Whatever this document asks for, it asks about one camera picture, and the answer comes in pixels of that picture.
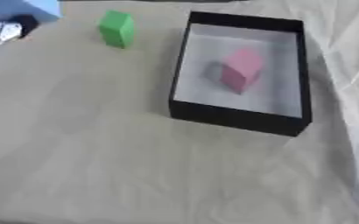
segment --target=cube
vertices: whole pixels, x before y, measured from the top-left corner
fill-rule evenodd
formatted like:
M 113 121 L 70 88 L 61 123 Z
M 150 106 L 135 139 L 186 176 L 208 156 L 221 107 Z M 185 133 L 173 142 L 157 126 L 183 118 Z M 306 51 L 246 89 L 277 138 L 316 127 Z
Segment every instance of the cube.
M 133 42 L 133 26 L 130 14 L 110 10 L 101 20 L 99 31 L 107 45 L 126 48 Z
M 58 0 L 0 0 L 0 20 L 16 15 L 32 15 L 41 24 L 56 21 L 61 17 Z
M 224 61 L 221 82 L 242 94 L 258 79 L 262 66 L 262 59 L 256 51 L 249 48 L 237 50 Z

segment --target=black box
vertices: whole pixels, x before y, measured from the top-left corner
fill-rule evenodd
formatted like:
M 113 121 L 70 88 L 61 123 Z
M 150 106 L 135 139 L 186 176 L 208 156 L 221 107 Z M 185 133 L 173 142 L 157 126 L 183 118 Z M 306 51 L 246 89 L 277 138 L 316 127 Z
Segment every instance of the black box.
M 264 65 L 238 94 L 216 77 L 225 57 L 242 47 L 257 51 Z M 169 108 L 177 119 L 297 136 L 312 121 L 303 23 L 192 12 Z

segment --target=foam cube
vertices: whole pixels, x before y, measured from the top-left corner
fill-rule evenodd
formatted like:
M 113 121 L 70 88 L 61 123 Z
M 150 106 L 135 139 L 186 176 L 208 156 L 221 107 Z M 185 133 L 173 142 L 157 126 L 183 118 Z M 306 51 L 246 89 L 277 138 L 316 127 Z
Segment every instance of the foam cube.
M 221 82 L 242 94 L 258 79 L 262 66 L 262 58 L 256 51 L 249 48 L 237 50 L 225 59 Z
M 109 46 L 126 48 L 133 42 L 133 19 L 128 13 L 110 10 L 101 20 L 99 31 Z
M 61 17 L 57 0 L 0 0 L 0 20 L 16 15 L 34 16 L 41 24 L 53 22 Z

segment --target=box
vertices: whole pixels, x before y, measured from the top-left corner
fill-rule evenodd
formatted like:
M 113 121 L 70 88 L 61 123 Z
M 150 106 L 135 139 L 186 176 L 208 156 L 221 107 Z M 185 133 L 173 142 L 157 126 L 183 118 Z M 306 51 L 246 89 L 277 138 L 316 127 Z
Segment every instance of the box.
M 224 85 L 225 59 L 251 49 L 263 61 L 242 94 Z M 301 21 L 192 12 L 169 96 L 171 117 L 297 136 L 312 109 Z

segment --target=beige cloth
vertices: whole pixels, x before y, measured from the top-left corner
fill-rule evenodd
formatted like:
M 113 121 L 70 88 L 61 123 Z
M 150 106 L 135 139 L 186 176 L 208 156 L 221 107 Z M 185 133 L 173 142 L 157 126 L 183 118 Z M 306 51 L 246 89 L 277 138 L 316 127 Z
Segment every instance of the beige cloth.
M 58 23 L 0 47 L 0 219 L 359 223 L 358 0 L 62 6 Z M 133 15 L 130 49 L 101 41 L 108 9 Z M 190 10 L 304 19 L 313 124 L 289 138 L 170 119 Z

